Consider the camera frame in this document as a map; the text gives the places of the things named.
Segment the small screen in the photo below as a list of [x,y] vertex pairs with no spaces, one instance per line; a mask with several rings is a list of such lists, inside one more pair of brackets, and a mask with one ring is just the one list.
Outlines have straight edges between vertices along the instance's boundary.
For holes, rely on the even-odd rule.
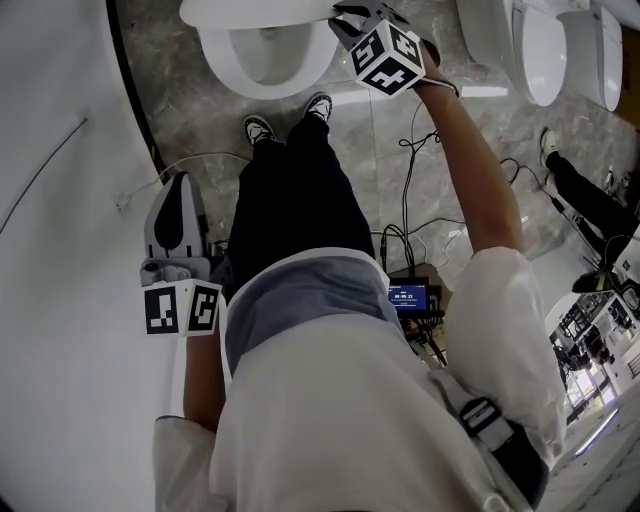
[[424,284],[392,284],[389,300],[398,311],[426,311],[427,286]]

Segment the wristband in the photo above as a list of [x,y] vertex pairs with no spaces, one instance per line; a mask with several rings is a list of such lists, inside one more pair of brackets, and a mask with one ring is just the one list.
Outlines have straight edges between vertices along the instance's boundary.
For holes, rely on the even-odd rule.
[[433,78],[426,78],[425,77],[425,78],[421,78],[420,80],[418,80],[415,83],[414,88],[417,85],[422,85],[422,84],[437,85],[437,86],[440,86],[440,87],[446,87],[448,89],[451,89],[455,93],[456,98],[460,97],[460,91],[458,91],[458,88],[455,85],[453,85],[451,82],[447,81],[447,80],[435,80]]

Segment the black pants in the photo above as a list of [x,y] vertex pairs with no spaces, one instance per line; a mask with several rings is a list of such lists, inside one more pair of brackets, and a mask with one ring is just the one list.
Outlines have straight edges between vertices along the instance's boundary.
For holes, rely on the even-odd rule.
[[369,225],[327,136],[329,126],[305,116],[287,145],[262,140],[240,175],[229,237],[236,289],[268,266],[319,247],[375,257]]
[[[566,158],[557,152],[551,153],[547,158],[547,167],[553,172],[558,193],[563,199],[602,232],[604,240],[587,224],[578,224],[589,244],[603,259],[610,238],[617,235],[632,236],[635,233],[639,224],[635,215],[578,173]],[[628,244],[629,238],[612,240],[606,249],[606,266],[613,265]]]

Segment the black leg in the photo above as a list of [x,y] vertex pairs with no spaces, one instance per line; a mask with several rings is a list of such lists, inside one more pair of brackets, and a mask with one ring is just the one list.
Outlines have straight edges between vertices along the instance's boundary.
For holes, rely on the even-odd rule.
[[240,175],[240,192],[229,237],[229,257],[236,287],[278,260],[278,197],[286,174],[286,148],[272,140],[258,142],[254,158]]
[[547,159],[547,167],[556,178],[560,195],[596,226],[605,239],[635,232],[638,227],[635,216],[578,173],[566,158],[552,153]]
[[289,135],[291,182],[298,191],[297,231],[305,248],[344,247],[375,257],[369,224],[328,134],[329,126],[310,114]]

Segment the white cable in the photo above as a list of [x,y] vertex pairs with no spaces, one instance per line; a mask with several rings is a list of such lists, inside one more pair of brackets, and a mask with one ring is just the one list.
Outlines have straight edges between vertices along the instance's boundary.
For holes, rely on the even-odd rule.
[[447,89],[451,89],[457,98],[460,97],[460,91],[458,91],[458,88],[448,80],[434,80],[433,78],[423,77],[420,80],[418,80],[418,82],[422,82],[429,85],[437,85],[440,87],[446,87]]
[[447,242],[447,245],[444,246],[444,255],[447,257],[447,261],[444,263],[444,265],[440,265],[439,267],[436,267],[436,270],[443,269],[451,262],[451,258],[449,257],[449,252],[448,252],[449,246],[451,245],[451,242],[453,242],[456,238],[458,238],[462,233],[464,233],[464,229],[461,229],[454,236],[452,236],[451,239]]
[[164,170],[160,174],[158,174],[158,177],[155,180],[153,180],[151,183],[147,183],[146,185],[142,185],[141,187],[135,189],[130,194],[127,194],[126,197],[128,199],[131,199],[133,196],[135,196],[139,192],[142,192],[144,189],[155,185],[169,171],[169,169],[172,169],[172,168],[176,167],[177,165],[180,165],[181,163],[186,162],[187,160],[193,160],[195,158],[206,158],[206,157],[210,157],[210,156],[228,156],[230,158],[235,158],[236,160],[239,160],[240,162],[244,162],[244,163],[247,163],[247,164],[249,163],[249,160],[247,160],[246,158],[243,158],[243,157],[238,156],[238,155],[234,155],[233,153],[227,153],[226,151],[216,151],[216,152],[213,152],[213,153],[198,153],[196,155],[186,156],[184,158],[181,158],[180,160],[177,160],[177,161],[173,162],[172,164],[168,165],[167,167],[165,167]]
[[418,239],[418,241],[422,244],[422,247],[424,247],[424,264],[427,265],[429,263],[429,259],[427,257],[429,255],[429,249],[427,248],[427,244],[424,243],[424,241],[422,240],[422,238],[420,238],[418,233],[412,233],[412,235],[415,236]]

